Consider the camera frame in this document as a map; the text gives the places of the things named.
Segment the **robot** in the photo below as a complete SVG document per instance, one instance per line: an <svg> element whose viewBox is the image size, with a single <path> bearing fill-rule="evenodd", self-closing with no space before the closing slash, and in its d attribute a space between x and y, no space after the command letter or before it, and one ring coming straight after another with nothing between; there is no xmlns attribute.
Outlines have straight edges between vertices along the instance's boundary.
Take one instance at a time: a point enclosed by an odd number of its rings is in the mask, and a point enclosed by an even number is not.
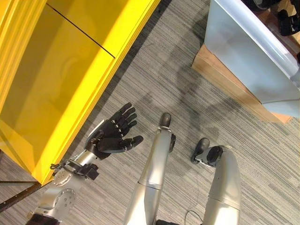
<svg viewBox="0 0 300 225"><path fill-rule="evenodd" d="M136 125L135 108L124 105L110 119L101 121L87 138L84 151L60 165L52 165L55 176L26 225L59 225L75 203L76 193L86 179L99 173L94 164L110 154L130 150L143 141L142 136L123 139ZM124 225L177 225L157 220L157 212L165 179L167 158L176 136L169 126L171 115L161 116L146 165L132 194ZM209 147L207 138L199 141L191 158L216 168L206 204L203 225L237 225L240 216L240 173L229 146Z"/></svg>

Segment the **yellow panel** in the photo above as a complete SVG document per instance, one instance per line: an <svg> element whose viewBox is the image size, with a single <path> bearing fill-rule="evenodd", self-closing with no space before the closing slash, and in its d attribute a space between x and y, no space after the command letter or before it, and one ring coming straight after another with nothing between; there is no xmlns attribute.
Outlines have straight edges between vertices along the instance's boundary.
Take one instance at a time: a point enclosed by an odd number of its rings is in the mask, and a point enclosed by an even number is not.
<svg viewBox="0 0 300 225"><path fill-rule="evenodd" d="M46 6L0 114L0 149L40 183L102 94L114 59Z"/></svg>
<svg viewBox="0 0 300 225"><path fill-rule="evenodd" d="M13 5L14 0L2 0L0 2L0 32L3 29L5 21L8 17L9 10Z"/></svg>
<svg viewBox="0 0 300 225"><path fill-rule="evenodd" d="M146 13L159 1L48 0L47 3L117 58L136 31L136 26L145 20Z"/></svg>
<svg viewBox="0 0 300 225"><path fill-rule="evenodd" d="M0 2L0 112L46 0Z"/></svg>

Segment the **gray carpet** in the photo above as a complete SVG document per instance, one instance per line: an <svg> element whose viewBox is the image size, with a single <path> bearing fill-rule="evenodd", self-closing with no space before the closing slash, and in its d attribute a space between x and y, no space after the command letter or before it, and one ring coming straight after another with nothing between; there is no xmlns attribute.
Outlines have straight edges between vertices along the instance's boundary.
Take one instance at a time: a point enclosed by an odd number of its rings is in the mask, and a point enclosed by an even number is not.
<svg viewBox="0 0 300 225"><path fill-rule="evenodd" d="M258 121L191 69L204 40L207 0L163 0L72 143L79 153L87 134L130 101L138 124L128 136L143 135L136 149L98 163L100 176L84 185L64 225L121 225L126 206L150 152L162 112L172 114L177 136L166 170L158 218L184 224L187 210L204 215L214 169L189 159L201 137L234 148L241 173L241 225L299 225L300 169L297 119L286 125ZM4 157L0 179L28 179ZM0 201L17 188L0 187ZM45 187L0 214L2 225L25 224ZM188 216L189 225L198 225Z"/></svg>

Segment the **metal bracket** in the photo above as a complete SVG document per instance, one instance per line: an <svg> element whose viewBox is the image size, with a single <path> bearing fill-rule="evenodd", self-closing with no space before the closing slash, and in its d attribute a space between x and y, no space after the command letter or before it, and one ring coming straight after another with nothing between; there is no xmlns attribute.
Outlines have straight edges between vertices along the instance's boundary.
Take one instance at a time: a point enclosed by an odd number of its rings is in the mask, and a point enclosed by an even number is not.
<svg viewBox="0 0 300 225"><path fill-rule="evenodd" d="M42 187L42 185L37 181L0 181L0 186L25 186L30 184L31 187L21 191L10 199L7 199L5 202L2 202L0 204L0 212L3 212Z"/></svg>

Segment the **black wire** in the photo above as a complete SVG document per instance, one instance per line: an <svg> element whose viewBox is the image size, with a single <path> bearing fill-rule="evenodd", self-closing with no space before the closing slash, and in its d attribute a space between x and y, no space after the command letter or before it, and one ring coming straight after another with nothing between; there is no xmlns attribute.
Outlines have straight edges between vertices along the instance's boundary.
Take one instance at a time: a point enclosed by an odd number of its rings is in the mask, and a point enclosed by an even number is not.
<svg viewBox="0 0 300 225"><path fill-rule="evenodd" d="M199 216L198 213L196 213L196 212L193 211L193 210L189 210L189 211L186 212L186 215L185 215L185 217L184 217L184 225L186 225L186 222L187 222L187 215L188 215L189 212L195 213L195 214L199 217L199 219L201 220L201 222L203 223L203 220L201 219L201 217Z"/></svg>

